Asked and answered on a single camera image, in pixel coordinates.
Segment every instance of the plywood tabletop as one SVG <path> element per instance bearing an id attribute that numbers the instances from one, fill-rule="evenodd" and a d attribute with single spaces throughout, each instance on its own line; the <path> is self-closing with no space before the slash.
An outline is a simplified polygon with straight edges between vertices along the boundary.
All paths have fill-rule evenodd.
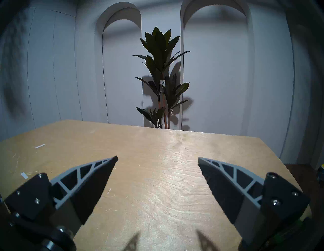
<path id="1" fill-rule="evenodd" d="M 259 138 L 65 120 L 0 142 L 0 193 L 6 198 L 22 185 L 22 172 L 52 179 L 115 155 L 102 197 L 74 238 L 78 250 L 123 250 L 135 235 L 138 251 L 200 250 L 197 230 L 218 250 L 237 250 L 241 237 L 212 196 L 198 157 L 262 178 L 276 172 L 299 188 Z"/>

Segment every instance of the gray wall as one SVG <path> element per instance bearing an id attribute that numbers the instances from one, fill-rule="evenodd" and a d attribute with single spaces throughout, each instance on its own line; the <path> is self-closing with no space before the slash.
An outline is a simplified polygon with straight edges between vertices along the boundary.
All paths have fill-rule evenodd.
<path id="1" fill-rule="evenodd" d="M 142 50 L 141 14 L 126 8 L 108 21 L 102 37 L 103 67 L 108 121 L 112 124 L 143 126 L 135 107 L 143 108 L 142 82 L 145 66 L 134 57 Z"/>
<path id="2" fill-rule="evenodd" d="M 75 16 L 75 0 L 32 1 L 2 35 L 0 140 L 61 119 L 82 120 Z"/>
<path id="3" fill-rule="evenodd" d="M 212 5 L 184 28 L 182 129 L 240 135 L 248 88 L 248 28 L 243 13 Z"/>
<path id="4" fill-rule="evenodd" d="M 116 18 L 125 8 L 135 9 L 140 22 Z M 191 83 L 184 96 L 190 102 L 175 109 L 172 129 L 259 137 L 290 163 L 300 156 L 300 142 L 314 145 L 315 134 L 304 144 L 303 132 L 310 115 L 318 127 L 319 112 L 310 113 L 305 104 L 312 93 L 317 103 L 321 97 L 316 85 L 305 85 L 301 71 L 294 75 L 293 46 L 299 45 L 274 0 L 33 0 L 21 17 L 0 39 L 0 139 L 63 119 L 143 125 L 135 106 L 152 108 L 156 98 L 134 78 L 149 78 L 149 72 L 131 54 L 146 53 L 138 36 L 158 26 L 171 29 L 172 37 L 183 35 L 173 53 L 191 50 L 169 69 L 179 82 Z M 112 35 L 123 25 L 134 32 Z M 197 36 L 201 41 L 195 42 Z M 297 50 L 295 67 L 303 67 L 298 64 L 305 53 Z M 294 78 L 300 89 L 292 106 Z M 129 103 L 122 101 L 125 95 Z M 317 140 L 317 156 L 322 145 Z"/>
<path id="5" fill-rule="evenodd" d="M 322 81 L 310 51 L 316 46 L 312 35 L 304 26 L 293 23 L 290 32 L 294 49 L 294 96 L 281 161 L 309 164 L 322 117 Z"/>

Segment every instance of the gray lattice fin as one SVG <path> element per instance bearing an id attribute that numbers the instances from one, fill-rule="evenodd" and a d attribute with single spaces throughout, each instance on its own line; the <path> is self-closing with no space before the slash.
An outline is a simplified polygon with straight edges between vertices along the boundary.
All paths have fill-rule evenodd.
<path id="1" fill-rule="evenodd" d="M 212 194 L 247 245 L 255 249 L 278 229 L 297 220 L 309 199 L 276 173 L 266 179 L 221 161 L 199 158 Z"/>
<path id="2" fill-rule="evenodd" d="M 51 216 L 52 223 L 61 225 L 62 222 L 76 234 L 100 199 L 117 161 L 117 156 L 94 161 L 73 167 L 52 179 L 51 195 L 56 209 Z"/>

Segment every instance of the wall panel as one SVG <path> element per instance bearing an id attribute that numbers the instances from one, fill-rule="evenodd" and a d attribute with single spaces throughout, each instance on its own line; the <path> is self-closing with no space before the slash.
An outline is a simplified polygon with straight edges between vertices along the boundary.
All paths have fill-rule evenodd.
<path id="1" fill-rule="evenodd" d="M 28 82 L 35 126 L 60 120 L 53 69 L 56 12 L 36 9 L 28 48 Z"/>
<path id="2" fill-rule="evenodd" d="M 199 9 L 184 28 L 182 129 L 239 135 L 248 81 L 246 17 L 225 5 Z"/>
<path id="3" fill-rule="evenodd" d="M 62 120 L 82 120 L 75 72 L 74 24 L 74 17 L 56 14 L 53 64 L 57 102 Z"/>

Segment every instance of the floor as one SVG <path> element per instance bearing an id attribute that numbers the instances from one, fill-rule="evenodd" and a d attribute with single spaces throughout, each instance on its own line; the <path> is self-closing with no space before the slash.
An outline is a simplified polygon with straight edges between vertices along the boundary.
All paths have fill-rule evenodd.
<path id="1" fill-rule="evenodd" d="M 316 171 L 310 165 L 285 164 L 300 185 L 302 191 L 310 198 L 313 219 L 319 219 L 324 212 L 324 188 L 320 188 Z"/>

